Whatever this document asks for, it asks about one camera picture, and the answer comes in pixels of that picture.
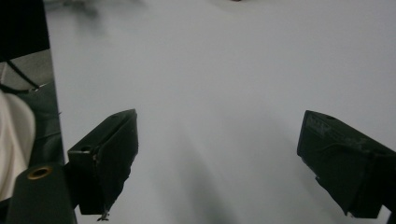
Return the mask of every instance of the white fabric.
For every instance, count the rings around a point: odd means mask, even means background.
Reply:
[[[29,163],[35,117],[29,106],[0,91],[0,201],[11,197],[15,178]]]

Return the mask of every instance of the white floor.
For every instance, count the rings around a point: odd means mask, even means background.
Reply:
[[[396,149],[395,15],[393,0],[52,5],[64,146],[136,108],[108,223],[386,223],[345,217],[296,148],[310,109]]]

